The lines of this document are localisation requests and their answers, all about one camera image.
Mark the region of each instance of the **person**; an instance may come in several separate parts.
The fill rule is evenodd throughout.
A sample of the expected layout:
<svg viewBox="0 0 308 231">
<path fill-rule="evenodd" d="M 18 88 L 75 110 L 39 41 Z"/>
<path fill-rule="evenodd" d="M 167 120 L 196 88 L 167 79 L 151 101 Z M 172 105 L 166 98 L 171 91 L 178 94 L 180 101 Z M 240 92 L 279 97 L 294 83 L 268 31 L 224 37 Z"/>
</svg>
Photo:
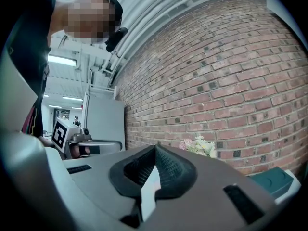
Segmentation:
<svg viewBox="0 0 308 231">
<path fill-rule="evenodd" d="M 88 43 L 108 40 L 120 27 L 123 9 L 117 0 L 35 0 L 17 21 L 19 27 L 8 46 L 10 57 L 38 98 L 22 132 L 40 139 L 44 146 L 41 104 L 49 73 L 52 34 L 64 30 L 68 37 Z"/>
<path fill-rule="evenodd" d="M 62 119 L 62 120 L 67 120 L 67 118 L 65 116 L 65 111 L 64 110 L 61 110 L 60 115 L 58 116 L 58 118 Z"/>
<path fill-rule="evenodd" d="M 75 116 L 75 120 L 74 120 L 73 124 L 78 126 L 78 127 L 81 127 L 81 122 L 78 121 L 78 116 Z"/>
</svg>

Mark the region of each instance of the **dark hair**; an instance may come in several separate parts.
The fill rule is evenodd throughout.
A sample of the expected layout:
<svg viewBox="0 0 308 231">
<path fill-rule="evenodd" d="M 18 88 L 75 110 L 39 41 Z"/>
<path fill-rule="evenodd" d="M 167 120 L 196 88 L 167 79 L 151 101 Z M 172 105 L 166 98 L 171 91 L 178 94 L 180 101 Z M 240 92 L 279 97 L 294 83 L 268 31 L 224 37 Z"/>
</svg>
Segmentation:
<svg viewBox="0 0 308 231">
<path fill-rule="evenodd" d="M 118 2 L 117 0 L 109 0 L 109 1 L 110 1 L 110 3 L 111 3 L 112 5 L 114 5 L 115 10 L 116 10 L 116 12 L 115 12 L 115 20 L 118 20 L 118 21 L 121 22 L 122 13 L 123 13 L 122 6 L 119 4 L 119 2 Z M 65 43 L 65 41 L 66 41 L 67 38 L 68 38 L 68 36 L 65 35 L 65 36 L 61 39 L 61 42 L 60 42 L 58 48 L 59 48 L 61 45 L 64 45 L 64 43 Z"/>
</svg>

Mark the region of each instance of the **black slot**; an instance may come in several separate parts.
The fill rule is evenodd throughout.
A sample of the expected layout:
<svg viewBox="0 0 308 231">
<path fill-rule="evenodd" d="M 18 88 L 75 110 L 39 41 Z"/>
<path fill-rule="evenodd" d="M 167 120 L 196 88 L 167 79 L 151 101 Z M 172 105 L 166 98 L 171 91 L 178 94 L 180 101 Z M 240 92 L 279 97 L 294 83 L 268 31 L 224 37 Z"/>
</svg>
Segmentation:
<svg viewBox="0 0 308 231">
<path fill-rule="evenodd" d="M 75 173 L 79 173 L 79 172 L 82 172 L 88 169 L 91 169 L 89 165 L 83 165 L 83 166 L 68 168 L 67 171 L 70 174 L 75 174 Z"/>
<path fill-rule="evenodd" d="M 247 224 L 255 222 L 264 215 L 258 206 L 256 206 L 237 185 L 226 186 L 223 190 Z"/>
</svg>

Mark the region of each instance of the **white ceiling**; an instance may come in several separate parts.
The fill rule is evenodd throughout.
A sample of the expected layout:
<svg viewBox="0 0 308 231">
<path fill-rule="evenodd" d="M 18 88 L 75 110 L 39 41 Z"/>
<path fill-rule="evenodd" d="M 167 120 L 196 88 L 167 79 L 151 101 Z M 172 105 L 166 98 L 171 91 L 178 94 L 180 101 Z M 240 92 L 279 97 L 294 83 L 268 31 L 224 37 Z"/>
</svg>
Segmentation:
<svg viewBox="0 0 308 231">
<path fill-rule="evenodd" d="M 155 31 L 175 16 L 207 0 L 118 0 L 123 7 L 122 27 L 128 28 L 128 34 L 121 40 L 113 54 L 108 53 L 105 44 L 87 45 L 67 39 L 59 47 L 63 32 L 51 39 L 51 55 L 76 59 L 77 68 L 50 63 L 50 75 L 47 78 L 44 98 L 45 104 L 70 108 L 80 102 L 70 102 L 62 96 L 84 98 L 88 83 L 107 87 L 115 72 L 125 67 L 127 60 Z"/>
</svg>

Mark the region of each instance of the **ceiling light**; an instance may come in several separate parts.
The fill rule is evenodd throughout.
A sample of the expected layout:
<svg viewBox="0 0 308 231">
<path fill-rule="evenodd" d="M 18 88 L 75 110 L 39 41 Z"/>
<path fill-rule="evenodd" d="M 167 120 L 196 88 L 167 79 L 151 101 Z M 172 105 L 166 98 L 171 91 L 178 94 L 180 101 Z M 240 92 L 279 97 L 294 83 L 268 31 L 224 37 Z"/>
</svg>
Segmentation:
<svg viewBox="0 0 308 231">
<path fill-rule="evenodd" d="M 73 67 L 77 66 L 76 60 L 72 60 L 72 59 L 68 59 L 68 58 L 64 58 L 64 57 L 59 57 L 59 56 L 49 55 L 48 61 L 53 62 L 53 63 L 65 64 L 65 65 L 69 65 L 69 66 L 73 66 Z"/>
<path fill-rule="evenodd" d="M 62 107 L 60 107 L 60 106 L 54 106 L 54 105 L 49 105 L 49 107 L 52 107 L 52 108 L 59 108 L 59 109 L 62 108 Z"/>
<path fill-rule="evenodd" d="M 64 99 L 76 100 L 76 101 L 83 101 L 81 98 L 70 98 L 70 97 L 62 97 Z"/>
</svg>

